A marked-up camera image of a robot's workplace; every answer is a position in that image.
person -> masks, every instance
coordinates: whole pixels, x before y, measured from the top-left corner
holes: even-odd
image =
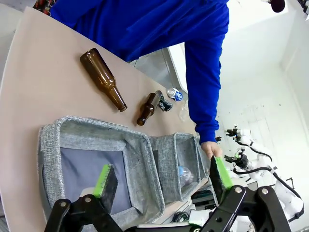
[[[227,1],[37,0],[34,8],[125,61],[184,42],[189,115],[211,158],[222,155],[215,140],[215,118],[219,57],[229,23]]]

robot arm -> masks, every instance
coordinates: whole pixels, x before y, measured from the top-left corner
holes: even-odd
[[[282,180],[278,168],[272,163],[270,151],[253,140],[250,130],[234,128],[226,132],[227,136],[233,137],[236,143],[248,146],[252,151],[258,153],[257,159],[249,160],[245,155],[245,147],[243,147],[235,157],[225,156],[227,162],[235,163],[244,171],[237,172],[234,170],[234,172],[237,174],[249,174],[250,178],[259,180],[266,171],[270,171],[277,179],[274,190],[280,200],[286,218],[289,222],[299,218],[304,213],[304,203],[298,193]]]
[[[264,155],[271,158],[271,152],[263,145],[258,144],[252,137],[249,129],[231,129],[225,131],[227,136],[233,137],[233,140],[242,146],[248,146],[252,151],[260,155]]]

brown glass bottle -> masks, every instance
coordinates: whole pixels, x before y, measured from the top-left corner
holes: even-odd
[[[159,105],[160,96],[156,93],[149,94],[147,102],[141,107],[142,113],[137,119],[136,123],[140,126],[144,125],[146,120],[152,116],[155,109]]]
[[[86,71],[100,91],[105,93],[120,112],[127,109],[117,86],[116,80],[96,48],[92,48],[80,58]]]

table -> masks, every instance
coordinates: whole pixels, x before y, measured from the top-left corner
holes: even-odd
[[[128,109],[120,113],[101,94],[79,57],[97,48],[114,74]],[[157,110],[136,125],[147,95],[166,90],[83,35],[31,8],[24,12],[7,58],[0,92],[0,191],[12,232],[42,232],[45,219],[39,194],[36,149],[38,131],[65,115],[93,117],[150,136],[194,132],[180,121],[181,103]]]

crushed can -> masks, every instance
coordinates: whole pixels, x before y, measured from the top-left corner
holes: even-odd
[[[179,92],[177,89],[175,88],[169,88],[167,90],[167,94],[170,98],[173,98],[175,101],[179,102],[183,99],[183,94],[181,92]]]

